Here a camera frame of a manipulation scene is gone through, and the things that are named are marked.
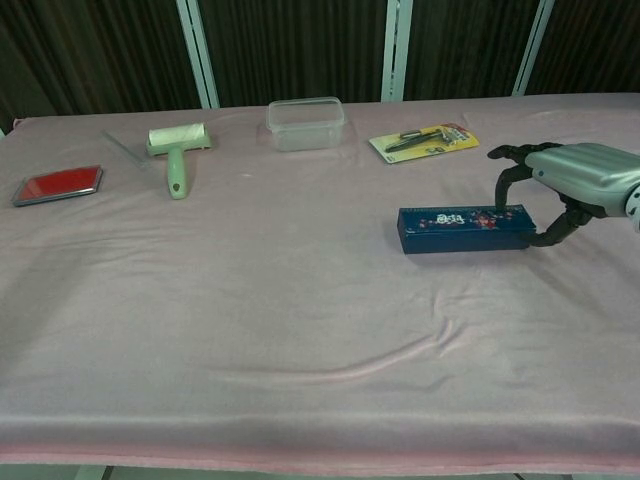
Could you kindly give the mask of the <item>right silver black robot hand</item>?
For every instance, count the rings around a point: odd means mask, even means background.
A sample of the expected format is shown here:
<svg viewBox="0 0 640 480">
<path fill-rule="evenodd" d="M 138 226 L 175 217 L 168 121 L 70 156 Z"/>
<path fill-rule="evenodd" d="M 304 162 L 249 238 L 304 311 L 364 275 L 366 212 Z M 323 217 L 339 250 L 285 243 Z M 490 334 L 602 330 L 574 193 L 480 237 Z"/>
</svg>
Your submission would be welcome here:
<svg viewBox="0 0 640 480">
<path fill-rule="evenodd" d="M 558 194 L 564 212 L 542 233 L 523 236 L 532 247 L 566 239 L 591 219 L 626 218 L 639 230 L 639 156 L 597 143 L 501 145 L 488 152 L 515 165 L 501 172 L 495 208 L 504 210 L 512 184 L 534 179 Z"/>
</svg>

